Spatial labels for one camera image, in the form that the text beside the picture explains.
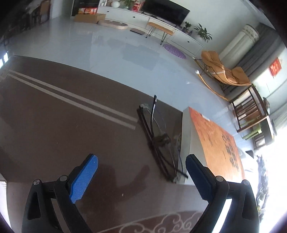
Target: metal screw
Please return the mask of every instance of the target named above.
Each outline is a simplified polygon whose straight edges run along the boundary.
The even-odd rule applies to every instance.
[[[39,183],[40,183],[40,180],[39,180],[39,179],[36,179],[36,180],[34,180],[34,182],[33,182],[34,185],[38,185]]]
[[[60,177],[60,181],[66,181],[68,179],[68,177],[66,175],[63,175]]]
[[[243,180],[243,184],[249,185],[249,181],[248,180]]]
[[[216,180],[219,181],[219,182],[222,182],[224,179],[223,179],[222,176],[217,176],[217,177],[216,177]]]

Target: rocking chair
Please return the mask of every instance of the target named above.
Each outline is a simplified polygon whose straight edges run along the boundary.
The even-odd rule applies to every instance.
[[[214,51],[202,51],[201,53],[202,59],[194,59],[194,61],[198,64],[198,66],[202,69],[202,71],[212,79],[216,79],[220,82],[221,88],[226,87],[227,85],[232,86],[249,86],[251,85],[249,78],[244,73],[241,67],[235,67],[232,70],[225,68],[221,63],[218,53]],[[199,71],[196,72],[202,82],[217,96],[223,98],[228,101],[224,96],[218,94],[213,89],[211,89],[208,84],[204,81]]]

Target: black television screen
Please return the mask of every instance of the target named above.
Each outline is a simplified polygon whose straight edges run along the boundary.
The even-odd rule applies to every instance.
[[[189,13],[188,9],[170,0],[146,0],[141,10],[178,26],[181,25]]]

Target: white tile floor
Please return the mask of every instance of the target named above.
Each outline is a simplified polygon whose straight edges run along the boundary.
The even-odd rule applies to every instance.
[[[102,75],[150,96],[156,94],[181,111],[190,106],[232,134],[238,147],[252,149],[251,140],[242,140],[236,132],[228,102],[196,76],[198,67],[192,58],[182,60],[159,43],[155,37],[145,38],[129,30],[55,18],[11,39],[8,51]],[[220,90],[213,80],[206,80]]]

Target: green plant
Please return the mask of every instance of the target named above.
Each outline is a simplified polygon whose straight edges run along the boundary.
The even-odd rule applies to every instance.
[[[204,41],[212,40],[211,34],[207,33],[206,28],[203,29],[203,27],[199,24],[199,26],[195,27],[194,30],[197,31],[197,34],[204,39]]]
[[[130,8],[134,0],[120,0],[120,2],[123,2],[126,7]]]
[[[192,25],[191,25],[189,22],[187,22],[187,21],[185,21],[184,23],[185,23],[185,28],[189,28],[189,27],[192,26]]]

